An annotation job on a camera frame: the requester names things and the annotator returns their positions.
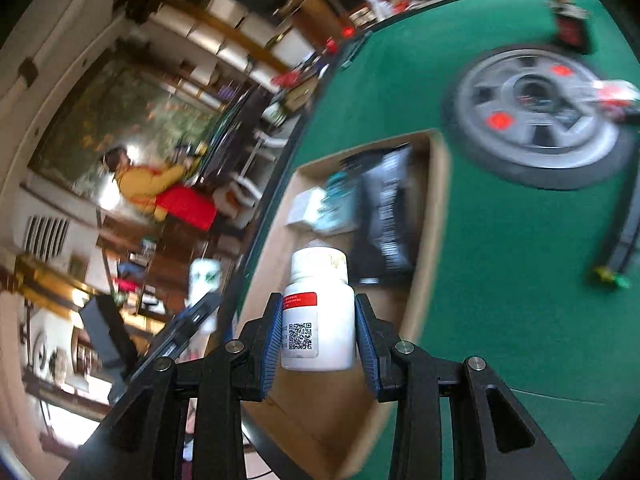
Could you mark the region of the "black marker green end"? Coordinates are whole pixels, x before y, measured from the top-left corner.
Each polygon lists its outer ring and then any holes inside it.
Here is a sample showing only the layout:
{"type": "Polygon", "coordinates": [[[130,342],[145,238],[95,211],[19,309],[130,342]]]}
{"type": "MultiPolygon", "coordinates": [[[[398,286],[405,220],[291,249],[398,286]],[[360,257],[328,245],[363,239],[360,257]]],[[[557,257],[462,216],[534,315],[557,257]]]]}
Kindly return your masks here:
{"type": "Polygon", "coordinates": [[[639,251],[639,170],[636,170],[634,187],[628,202],[626,217],[618,231],[608,256],[593,269],[598,279],[621,289],[630,289],[627,270],[639,251]]]}

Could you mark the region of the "white pill bottle red label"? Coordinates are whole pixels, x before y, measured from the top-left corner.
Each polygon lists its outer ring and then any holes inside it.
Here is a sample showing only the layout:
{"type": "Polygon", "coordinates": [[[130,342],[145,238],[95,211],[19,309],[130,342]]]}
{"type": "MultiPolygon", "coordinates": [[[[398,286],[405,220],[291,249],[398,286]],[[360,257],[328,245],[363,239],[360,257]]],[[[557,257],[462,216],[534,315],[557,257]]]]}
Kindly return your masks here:
{"type": "Polygon", "coordinates": [[[305,247],[291,258],[282,300],[281,366],[292,372],[342,372],[356,356],[355,292],[344,252],[305,247]]]}

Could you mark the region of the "black foil pouch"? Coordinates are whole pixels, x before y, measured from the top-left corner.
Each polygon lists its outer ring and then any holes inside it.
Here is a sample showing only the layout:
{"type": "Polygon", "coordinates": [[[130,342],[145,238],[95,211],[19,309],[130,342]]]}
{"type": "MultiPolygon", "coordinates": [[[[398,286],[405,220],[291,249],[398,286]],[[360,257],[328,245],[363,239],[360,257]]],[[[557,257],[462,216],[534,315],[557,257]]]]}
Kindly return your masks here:
{"type": "Polygon", "coordinates": [[[344,160],[355,192],[356,230],[347,255],[349,283],[395,286],[416,268],[407,184],[411,148],[378,148],[344,160]]]}

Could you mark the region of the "clear packet with red item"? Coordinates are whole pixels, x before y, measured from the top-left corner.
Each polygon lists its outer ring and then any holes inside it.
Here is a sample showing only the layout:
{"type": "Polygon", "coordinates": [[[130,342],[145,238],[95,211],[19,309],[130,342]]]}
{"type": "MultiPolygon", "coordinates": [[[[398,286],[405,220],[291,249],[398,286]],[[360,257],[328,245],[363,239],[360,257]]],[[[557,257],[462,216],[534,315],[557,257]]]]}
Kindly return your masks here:
{"type": "Polygon", "coordinates": [[[592,83],[593,102],[612,122],[638,126],[639,89],[626,80],[598,80],[592,83]]]}

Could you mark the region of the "white bottle green label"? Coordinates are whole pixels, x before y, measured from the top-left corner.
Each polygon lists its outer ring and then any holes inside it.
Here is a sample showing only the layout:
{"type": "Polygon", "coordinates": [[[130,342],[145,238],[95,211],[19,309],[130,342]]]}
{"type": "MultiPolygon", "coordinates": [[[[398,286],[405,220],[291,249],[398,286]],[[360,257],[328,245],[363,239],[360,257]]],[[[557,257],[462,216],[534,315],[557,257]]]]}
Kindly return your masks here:
{"type": "Polygon", "coordinates": [[[188,306],[200,316],[198,331],[212,334],[217,328],[217,312],[221,304],[222,264],[219,260],[198,258],[189,269],[188,306]]]}

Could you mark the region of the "person in yellow jacket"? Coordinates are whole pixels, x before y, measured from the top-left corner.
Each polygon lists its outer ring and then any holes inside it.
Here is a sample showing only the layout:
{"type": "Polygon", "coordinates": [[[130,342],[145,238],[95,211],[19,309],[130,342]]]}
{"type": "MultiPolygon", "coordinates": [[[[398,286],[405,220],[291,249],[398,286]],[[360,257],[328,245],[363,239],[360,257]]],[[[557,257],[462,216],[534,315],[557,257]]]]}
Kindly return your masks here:
{"type": "Polygon", "coordinates": [[[213,199],[183,183],[194,162],[193,157],[180,156],[164,166],[137,165],[124,146],[116,146],[101,157],[101,165],[113,176],[120,195],[142,214],[158,222],[174,218],[208,232],[217,215],[213,199]]]}

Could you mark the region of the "white charger box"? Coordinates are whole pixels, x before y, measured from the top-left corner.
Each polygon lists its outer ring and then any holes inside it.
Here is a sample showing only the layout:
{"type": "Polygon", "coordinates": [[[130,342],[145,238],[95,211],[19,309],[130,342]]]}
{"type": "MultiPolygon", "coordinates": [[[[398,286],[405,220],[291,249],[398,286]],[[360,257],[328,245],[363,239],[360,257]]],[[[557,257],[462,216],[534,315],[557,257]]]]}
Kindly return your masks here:
{"type": "Polygon", "coordinates": [[[320,186],[298,193],[288,211],[286,225],[293,229],[313,231],[320,219],[320,209],[325,197],[326,190],[320,186]]]}

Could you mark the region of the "teal tissue packet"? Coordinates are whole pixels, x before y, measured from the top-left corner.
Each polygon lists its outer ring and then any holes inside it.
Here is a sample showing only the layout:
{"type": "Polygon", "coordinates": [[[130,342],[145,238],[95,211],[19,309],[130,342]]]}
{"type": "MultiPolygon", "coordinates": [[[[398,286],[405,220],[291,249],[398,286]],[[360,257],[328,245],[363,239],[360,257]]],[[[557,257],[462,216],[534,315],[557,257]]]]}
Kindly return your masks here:
{"type": "Polygon", "coordinates": [[[324,195],[318,208],[316,231],[324,236],[354,232],[358,228],[357,192],[346,171],[337,171],[326,180],[324,195]]]}

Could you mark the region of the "round grey table centre panel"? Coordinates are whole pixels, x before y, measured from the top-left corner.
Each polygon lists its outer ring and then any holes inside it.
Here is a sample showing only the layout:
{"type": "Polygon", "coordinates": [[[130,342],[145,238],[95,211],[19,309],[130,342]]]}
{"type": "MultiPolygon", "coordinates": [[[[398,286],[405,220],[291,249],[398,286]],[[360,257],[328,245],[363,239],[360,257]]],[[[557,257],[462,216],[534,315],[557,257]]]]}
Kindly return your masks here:
{"type": "Polygon", "coordinates": [[[447,133],[496,176],[552,191],[588,188],[627,169],[638,134],[587,96],[599,75],[542,44],[490,50],[457,74],[442,99],[447,133]]]}

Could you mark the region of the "black ink bottle with cork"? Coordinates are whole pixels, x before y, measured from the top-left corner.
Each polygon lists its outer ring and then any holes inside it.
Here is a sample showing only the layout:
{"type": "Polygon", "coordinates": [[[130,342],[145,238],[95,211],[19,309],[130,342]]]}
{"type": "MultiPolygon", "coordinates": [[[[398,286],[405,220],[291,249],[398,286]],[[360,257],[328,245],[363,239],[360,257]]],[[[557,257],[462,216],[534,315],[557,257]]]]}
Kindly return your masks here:
{"type": "Polygon", "coordinates": [[[550,0],[555,41],[566,50],[588,55],[593,51],[588,12],[573,0],[550,0]]]}

